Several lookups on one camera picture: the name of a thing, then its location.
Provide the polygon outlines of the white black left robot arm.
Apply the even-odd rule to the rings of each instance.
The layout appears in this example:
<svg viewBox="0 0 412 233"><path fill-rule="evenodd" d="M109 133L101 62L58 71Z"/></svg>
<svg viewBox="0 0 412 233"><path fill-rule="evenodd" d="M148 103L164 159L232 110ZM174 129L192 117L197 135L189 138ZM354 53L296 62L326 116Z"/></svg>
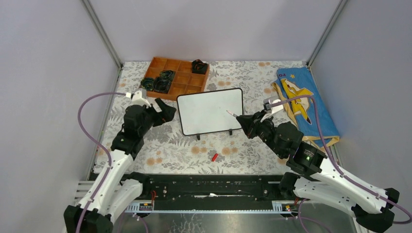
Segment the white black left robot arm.
<svg viewBox="0 0 412 233"><path fill-rule="evenodd" d="M149 129L174 119L176 108L160 98L155 101L161 109L159 112L146 100L137 100L126 108L121 130L112 141L104 170L78 204L69 205L64 211L68 233L110 233L135 198L149 197L149 177L141 173L131 173L122 187L116 188L141 150Z"/></svg>

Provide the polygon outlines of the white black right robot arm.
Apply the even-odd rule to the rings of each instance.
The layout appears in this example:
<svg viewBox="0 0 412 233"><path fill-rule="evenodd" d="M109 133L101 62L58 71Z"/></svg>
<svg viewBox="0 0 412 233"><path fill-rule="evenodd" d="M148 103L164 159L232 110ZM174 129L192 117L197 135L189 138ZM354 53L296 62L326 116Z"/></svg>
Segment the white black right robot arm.
<svg viewBox="0 0 412 233"><path fill-rule="evenodd" d="M394 223L392 212L399 192L379 188L358 178L316 147L304 142L303 133L291 122L275 126L265 111L240 115L236 120L245 135L259 137L278 157L287 159L291 172L283 175L279 195L322 202L353 217L358 224L376 233L383 233Z"/></svg>

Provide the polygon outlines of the small black-framed whiteboard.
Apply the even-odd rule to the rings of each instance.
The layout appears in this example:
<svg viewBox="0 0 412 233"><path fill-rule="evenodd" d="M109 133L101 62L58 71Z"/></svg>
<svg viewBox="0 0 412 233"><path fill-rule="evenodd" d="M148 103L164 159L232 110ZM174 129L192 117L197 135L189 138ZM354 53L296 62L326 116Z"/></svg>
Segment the small black-framed whiteboard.
<svg viewBox="0 0 412 233"><path fill-rule="evenodd" d="M234 114L242 115L243 91L240 88L208 91L196 94L184 94L177 97L177 106L184 136L219 133L241 129Z"/></svg>

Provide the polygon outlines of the red marker cap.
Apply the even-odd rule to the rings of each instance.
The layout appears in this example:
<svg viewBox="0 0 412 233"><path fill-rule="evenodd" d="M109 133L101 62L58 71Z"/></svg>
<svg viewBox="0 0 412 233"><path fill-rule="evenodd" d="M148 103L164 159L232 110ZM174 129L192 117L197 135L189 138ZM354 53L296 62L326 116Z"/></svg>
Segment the red marker cap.
<svg viewBox="0 0 412 233"><path fill-rule="evenodd" d="M211 161L214 162L214 161L217 159L217 157L218 157L218 154L217 154L217 153L214 154L214 156L212 157Z"/></svg>

